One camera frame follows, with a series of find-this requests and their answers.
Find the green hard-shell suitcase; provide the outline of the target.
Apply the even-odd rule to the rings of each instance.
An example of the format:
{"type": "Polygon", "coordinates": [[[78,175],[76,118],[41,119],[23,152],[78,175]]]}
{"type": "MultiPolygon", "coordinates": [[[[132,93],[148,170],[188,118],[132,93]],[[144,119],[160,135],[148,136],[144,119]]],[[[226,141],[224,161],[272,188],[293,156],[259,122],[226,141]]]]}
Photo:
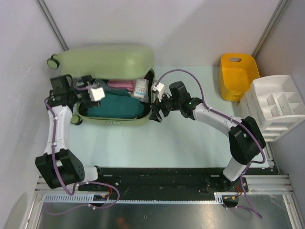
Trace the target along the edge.
{"type": "MultiPolygon", "coordinates": [[[[141,102],[144,106],[144,113],[135,119],[120,118],[97,118],[88,117],[87,109],[82,103],[73,108],[71,123],[80,125],[82,122],[89,122],[96,125],[135,125],[140,126],[148,122],[152,112],[152,94],[150,87],[154,83],[154,53],[152,49],[142,44],[100,44],[77,49],[70,49],[60,54],[53,54],[47,65],[52,69],[60,69],[62,75],[71,75],[73,78],[80,78],[91,75],[94,79],[128,80],[136,81],[146,79],[149,81],[148,95],[149,102],[141,102]]],[[[112,88],[110,94],[130,96],[132,92],[122,88],[112,88]]]]}

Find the teal garment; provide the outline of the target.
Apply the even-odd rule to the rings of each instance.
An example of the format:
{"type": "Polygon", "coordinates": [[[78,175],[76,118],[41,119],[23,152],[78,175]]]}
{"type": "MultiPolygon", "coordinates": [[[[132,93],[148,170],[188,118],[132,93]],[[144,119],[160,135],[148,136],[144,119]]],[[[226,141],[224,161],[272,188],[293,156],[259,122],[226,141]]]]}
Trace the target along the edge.
{"type": "Polygon", "coordinates": [[[87,109],[88,117],[135,119],[141,117],[145,106],[140,100],[123,95],[106,93],[100,106],[87,109]]]}

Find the yellow plastic basket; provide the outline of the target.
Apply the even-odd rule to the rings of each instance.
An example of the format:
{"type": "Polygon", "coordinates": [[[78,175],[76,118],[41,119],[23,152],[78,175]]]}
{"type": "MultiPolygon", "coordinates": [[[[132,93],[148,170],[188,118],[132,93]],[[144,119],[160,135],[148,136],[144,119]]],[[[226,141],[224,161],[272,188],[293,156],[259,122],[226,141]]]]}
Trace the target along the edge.
{"type": "Polygon", "coordinates": [[[222,99],[238,102],[251,86],[260,78],[254,57],[243,53],[226,53],[221,56],[219,66],[219,86],[222,99]]]}

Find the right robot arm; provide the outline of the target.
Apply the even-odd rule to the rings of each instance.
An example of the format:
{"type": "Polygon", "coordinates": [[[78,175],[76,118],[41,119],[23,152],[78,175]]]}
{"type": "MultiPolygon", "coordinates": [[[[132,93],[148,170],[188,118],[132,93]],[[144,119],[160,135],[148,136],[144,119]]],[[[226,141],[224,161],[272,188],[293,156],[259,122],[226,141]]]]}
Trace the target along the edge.
{"type": "Polygon", "coordinates": [[[206,108],[202,99],[190,96],[181,81],[172,83],[169,89],[171,93],[167,94],[162,83],[152,85],[154,102],[151,104],[149,119],[160,123],[171,111],[180,111],[183,117],[205,123],[227,136],[232,157],[220,175],[219,183],[224,191],[232,191],[240,175],[266,146],[256,120],[250,116],[229,117],[206,108]]]}

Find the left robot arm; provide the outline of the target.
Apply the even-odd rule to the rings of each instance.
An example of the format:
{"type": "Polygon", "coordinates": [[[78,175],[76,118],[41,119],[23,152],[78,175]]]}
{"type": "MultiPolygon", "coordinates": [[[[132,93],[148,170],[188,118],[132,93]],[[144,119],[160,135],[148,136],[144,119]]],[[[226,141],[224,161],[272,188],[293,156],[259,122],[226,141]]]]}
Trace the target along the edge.
{"type": "Polygon", "coordinates": [[[43,155],[36,157],[35,165],[51,189],[70,184],[88,182],[99,191],[105,186],[105,178],[98,175],[96,166],[85,167],[69,147],[70,123],[73,108],[78,103],[100,105],[92,92],[97,88],[90,75],[73,79],[71,75],[51,78],[52,89],[44,100],[49,115],[49,133],[43,155]]]}

